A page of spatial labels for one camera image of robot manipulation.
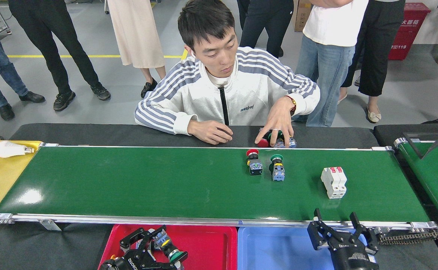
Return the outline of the person's left hand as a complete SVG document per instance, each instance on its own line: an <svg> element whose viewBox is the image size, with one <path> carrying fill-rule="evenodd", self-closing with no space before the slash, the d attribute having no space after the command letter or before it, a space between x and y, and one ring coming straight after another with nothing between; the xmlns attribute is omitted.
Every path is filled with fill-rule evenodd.
<svg viewBox="0 0 438 270"><path fill-rule="evenodd" d="M255 144L258 144L262 137L269 131L272 130L270 138L270 146L274 146L277 143L278 132L281 131L284 135L284 145L286 148L290 147L290 136L293 136L294 130L291 124L291 110L294 109L295 104L293 101L287 97L281 97L278 99L274 106L272 106L267 122L263 129L259 132L255 138Z"/></svg>

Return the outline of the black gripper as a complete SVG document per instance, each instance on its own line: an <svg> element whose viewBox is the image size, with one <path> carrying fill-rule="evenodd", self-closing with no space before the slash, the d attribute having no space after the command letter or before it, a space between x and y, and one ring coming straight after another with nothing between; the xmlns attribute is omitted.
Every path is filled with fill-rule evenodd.
<svg viewBox="0 0 438 270"><path fill-rule="evenodd" d="M354 234L350 240L322 221L319 209L315 209L313 221L308 225L308 234L315 250L321 246L329 247L335 270L378 270L379 265L366 251L378 251L379 244L374 229L367 228L360 223L356 212L351 212L350 220ZM367 248L358 240L363 235L367 241Z"/></svg>
<svg viewBox="0 0 438 270"><path fill-rule="evenodd" d="M108 260L109 270L184 270L181 262L164 263L154 262L154 251L166 252L159 243L158 234L166 229L161 226L158 229L147 231L140 227L120 241L120 247L124 251L122 257Z"/></svg>

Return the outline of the person's right hand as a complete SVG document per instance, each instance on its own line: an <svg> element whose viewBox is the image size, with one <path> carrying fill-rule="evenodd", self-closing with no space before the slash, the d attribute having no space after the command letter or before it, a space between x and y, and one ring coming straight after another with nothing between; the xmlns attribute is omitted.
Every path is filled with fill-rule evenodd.
<svg viewBox="0 0 438 270"><path fill-rule="evenodd" d="M187 133L211 145L227 143L232 140L233 132L225 124L217 121L196 121L188 123Z"/></svg>

